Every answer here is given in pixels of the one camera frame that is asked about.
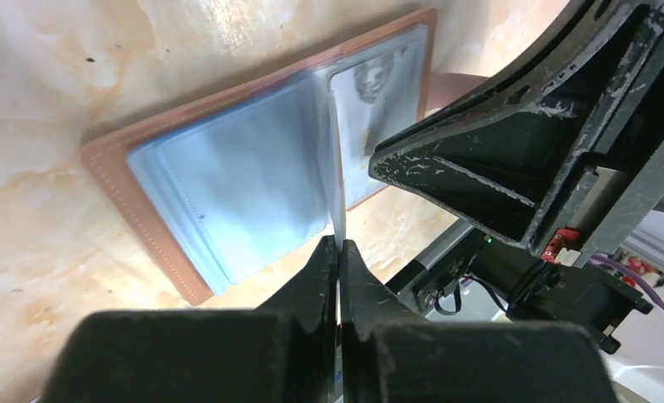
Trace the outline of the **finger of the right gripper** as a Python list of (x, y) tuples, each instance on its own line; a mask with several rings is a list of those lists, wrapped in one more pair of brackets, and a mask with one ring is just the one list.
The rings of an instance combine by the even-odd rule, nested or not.
[(628, 24), (640, 1), (571, 1), (520, 56), (495, 76), (404, 132), (411, 142), (481, 128), (566, 84)]
[(375, 149), (370, 175), (517, 248), (542, 251), (564, 228), (582, 251), (616, 248), (664, 210), (664, 1), (640, 2), (558, 90), (481, 128), (405, 140), (416, 123)]

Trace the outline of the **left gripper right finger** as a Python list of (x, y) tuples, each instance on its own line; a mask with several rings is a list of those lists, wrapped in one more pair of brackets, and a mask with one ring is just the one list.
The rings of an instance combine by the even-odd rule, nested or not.
[(557, 322), (431, 322), (339, 254), (346, 402), (615, 402), (588, 334)]

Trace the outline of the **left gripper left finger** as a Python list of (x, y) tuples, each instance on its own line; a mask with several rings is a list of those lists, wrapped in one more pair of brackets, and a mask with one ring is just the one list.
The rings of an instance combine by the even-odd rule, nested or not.
[(333, 237), (248, 310), (97, 311), (68, 337), (43, 402), (330, 402)]

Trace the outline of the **brown leather card holder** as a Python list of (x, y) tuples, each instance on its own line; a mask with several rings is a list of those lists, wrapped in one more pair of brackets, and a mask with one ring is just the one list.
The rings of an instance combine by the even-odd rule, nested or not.
[(181, 297), (198, 306), (327, 227), (343, 237), (347, 212), (382, 190), (345, 207), (329, 79), (352, 55), (419, 25), (429, 36), (418, 122), (482, 82), (431, 72), (433, 8), (93, 139), (82, 164)]

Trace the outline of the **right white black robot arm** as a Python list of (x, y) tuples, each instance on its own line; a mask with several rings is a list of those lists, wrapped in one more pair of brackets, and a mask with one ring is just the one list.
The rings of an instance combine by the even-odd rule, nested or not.
[(597, 266), (664, 198), (664, 1), (571, 1), (369, 173), (469, 222), (454, 272), (509, 319), (583, 326), (614, 379), (664, 401), (664, 311)]

